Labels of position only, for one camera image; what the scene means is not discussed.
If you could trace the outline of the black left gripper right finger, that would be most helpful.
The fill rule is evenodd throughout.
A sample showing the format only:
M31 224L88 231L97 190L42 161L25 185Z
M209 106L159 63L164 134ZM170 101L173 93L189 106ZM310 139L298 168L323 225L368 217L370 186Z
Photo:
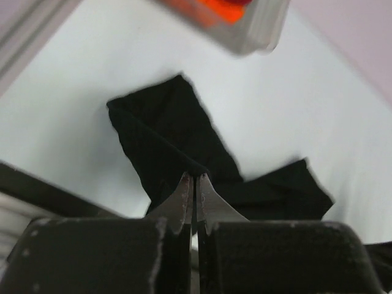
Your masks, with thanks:
M338 222L250 221L195 183L202 293L382 293L355 232Z

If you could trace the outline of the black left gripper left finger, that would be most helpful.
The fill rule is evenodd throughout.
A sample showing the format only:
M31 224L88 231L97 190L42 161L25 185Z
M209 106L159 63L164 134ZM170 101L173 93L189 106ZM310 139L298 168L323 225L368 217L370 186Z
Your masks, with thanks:
M142 219L41 218L14 247L2 293L189 293L193 179Z

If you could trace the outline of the black t-shirt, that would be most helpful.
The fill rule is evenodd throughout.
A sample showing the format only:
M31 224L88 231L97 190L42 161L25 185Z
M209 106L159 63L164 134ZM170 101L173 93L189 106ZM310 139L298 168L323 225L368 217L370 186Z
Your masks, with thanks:
M180 75L112 99L107 109L124 154L151 201L146 215L174 193L183 174L192 177L192 235L198 234L195 183L201 175L207 175L214 190L249 221L324 222L333 205L304 159L243 180L192 85ZM382 292L390 292L391 243L364 246Z

